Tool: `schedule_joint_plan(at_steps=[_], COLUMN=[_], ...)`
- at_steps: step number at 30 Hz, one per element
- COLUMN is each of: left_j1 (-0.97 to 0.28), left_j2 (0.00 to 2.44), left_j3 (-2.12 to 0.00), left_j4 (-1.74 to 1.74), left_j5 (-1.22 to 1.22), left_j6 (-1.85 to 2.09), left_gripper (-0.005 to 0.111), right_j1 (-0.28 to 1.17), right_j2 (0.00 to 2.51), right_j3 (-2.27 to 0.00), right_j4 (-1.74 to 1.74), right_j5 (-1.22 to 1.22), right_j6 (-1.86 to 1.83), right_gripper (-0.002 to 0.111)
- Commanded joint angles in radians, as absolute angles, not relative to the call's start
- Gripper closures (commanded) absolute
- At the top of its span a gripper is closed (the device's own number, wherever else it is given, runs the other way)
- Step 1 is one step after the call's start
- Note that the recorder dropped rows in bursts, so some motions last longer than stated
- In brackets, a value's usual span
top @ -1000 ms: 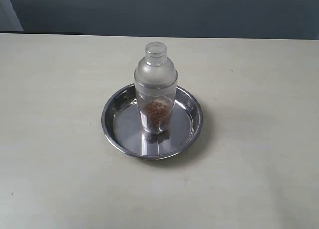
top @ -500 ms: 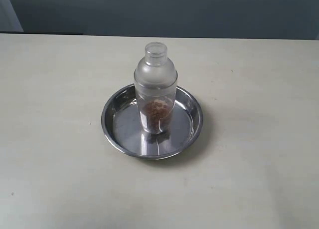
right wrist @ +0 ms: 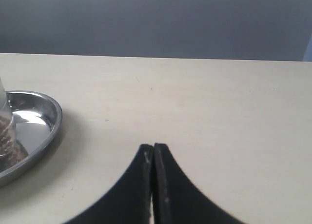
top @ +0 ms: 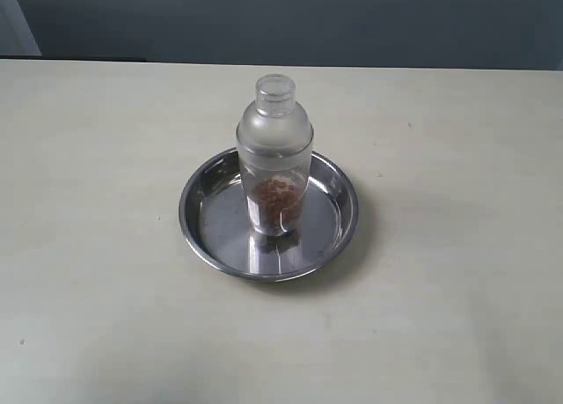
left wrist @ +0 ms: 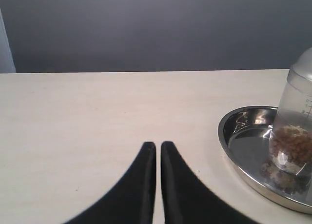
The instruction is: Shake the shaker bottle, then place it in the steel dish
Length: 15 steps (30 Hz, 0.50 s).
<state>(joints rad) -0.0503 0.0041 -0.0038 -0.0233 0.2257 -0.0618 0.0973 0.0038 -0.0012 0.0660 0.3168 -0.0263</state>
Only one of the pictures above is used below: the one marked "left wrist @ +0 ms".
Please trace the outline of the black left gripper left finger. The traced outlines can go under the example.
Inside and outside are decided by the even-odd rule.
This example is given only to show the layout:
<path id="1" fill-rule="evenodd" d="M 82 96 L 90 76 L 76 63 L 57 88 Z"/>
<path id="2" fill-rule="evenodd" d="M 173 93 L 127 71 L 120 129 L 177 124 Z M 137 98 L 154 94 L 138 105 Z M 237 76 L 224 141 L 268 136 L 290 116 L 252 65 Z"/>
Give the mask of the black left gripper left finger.
<path id="1" fill-rule="evenodd" d="M 120 180 L 68 224 L 151 224 L 156 193 L 156 146 L 144 142 Z"/>

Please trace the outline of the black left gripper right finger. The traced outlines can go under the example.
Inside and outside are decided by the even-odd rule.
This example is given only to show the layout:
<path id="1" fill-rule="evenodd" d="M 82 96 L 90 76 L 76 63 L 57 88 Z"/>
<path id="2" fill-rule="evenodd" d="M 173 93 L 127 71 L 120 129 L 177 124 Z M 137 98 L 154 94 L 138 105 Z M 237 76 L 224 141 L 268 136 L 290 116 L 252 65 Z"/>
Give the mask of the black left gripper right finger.
<path id="1" fill-rule="evenodd" d="M 252 224 L 209 190 L 188 167 L 175 144 L 160 153 L 161 190 L 166 224 Z"/>

